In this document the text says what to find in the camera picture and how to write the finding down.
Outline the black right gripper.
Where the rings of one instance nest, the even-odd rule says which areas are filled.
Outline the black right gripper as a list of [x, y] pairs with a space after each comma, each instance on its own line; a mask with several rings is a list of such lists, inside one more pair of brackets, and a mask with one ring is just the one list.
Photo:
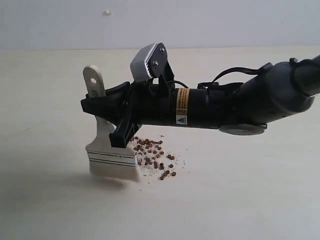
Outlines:
[[132, 84], [125, 81], [108, 89], [98, 85], [80, 104], [83, 112], [116, 125], [109, 134], [111, 146], [125, 148], [142, 125], [164, 125], [172, 120], [174, 80], [173, 73], [162, 73], [157, 84], [147, 80]]

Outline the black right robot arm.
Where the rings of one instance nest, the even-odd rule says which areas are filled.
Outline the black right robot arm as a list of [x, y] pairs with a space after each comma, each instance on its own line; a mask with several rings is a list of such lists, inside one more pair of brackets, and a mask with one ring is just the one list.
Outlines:
[[320, 92], [319, 57], [224, 71], [233, 72], [251, 79], [224, 85], [213, 80], [197, 88], [177, 88], [170, 64], [161, 60], [158, 83], [152, 79], [125, 82], [107, 89], [105, 96], [86, 96], [81, 107], [85, 113], [114, 124], [111, 145], [124, 148], [142, 125], [258, 135], [268, 123], [308, 110]]

